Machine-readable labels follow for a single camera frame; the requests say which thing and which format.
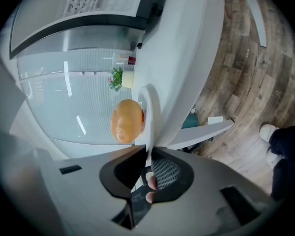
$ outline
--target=finger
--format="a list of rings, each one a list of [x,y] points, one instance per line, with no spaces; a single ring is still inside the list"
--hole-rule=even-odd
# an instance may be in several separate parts
[[[147,181],[147,184],[148,184],[148,186],[151,188],[151,189],[153,189],[153,190],[158,190],[157,189],[157,180],[156,180],[156,176],[151,176],[150,178],[149,178],[149,180]]]
[[[152,204],[153,203],[153,198],[154,198],[154,195],[155,195],[156,192],[149,192],[147,193],[146,195],[146,200]]]

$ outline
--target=white sneaker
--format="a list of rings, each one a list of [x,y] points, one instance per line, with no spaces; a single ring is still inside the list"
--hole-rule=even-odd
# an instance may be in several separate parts
[[[277,163],[283,158],[280,155],[273,154],[270,149],[266,152],[265,156],[271,169],[274,169],[275,165],[277,165]]]
[[[265,140],[266,142],[269,142],[272,134],[277,129],[278,128],[273,125],[266,124],[260,128],[259,135],[263,140]]]

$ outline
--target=grey machine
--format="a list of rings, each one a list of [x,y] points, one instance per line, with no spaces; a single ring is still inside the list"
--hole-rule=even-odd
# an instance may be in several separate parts
[[[228,166],[182,151],[145,146],[54,161],[8,134],[25,100],[0,62],[0,184],[43,235],[249,235],[278,203]],[[153,171],[153,204],[135,217],[137,179]]]

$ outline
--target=black pants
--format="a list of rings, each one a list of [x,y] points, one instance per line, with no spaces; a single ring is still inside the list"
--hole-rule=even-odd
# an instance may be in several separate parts
[[[295,126],[277,129],[270,145],[272,153],[284,157],[273,170],[271,196],[278,201],[289,195],[295,186]]]

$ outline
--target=wood plank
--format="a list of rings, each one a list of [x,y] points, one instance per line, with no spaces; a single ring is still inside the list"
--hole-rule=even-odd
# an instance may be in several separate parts
[[[246,0],[251,13],[253,14],[254,21],[256,23],[258,35],[259,35],[259,43],[261,46],[266,47],[266,30],[264,20],[262,18],[261,10],[257,0]]]
[[[212,142],[203,142],[198,154],[229,164],[270,193],[268,144],[259,138],[259,128],[264,123],[295,125],[295,36],[271,0],[257,1],[265,22],[266,48],[258,46],[245,0],[225,0],[231,18],[224,19],[221,56],[216,57],[208,88],[196,105],[200,123],[223,115],[235,124]]]

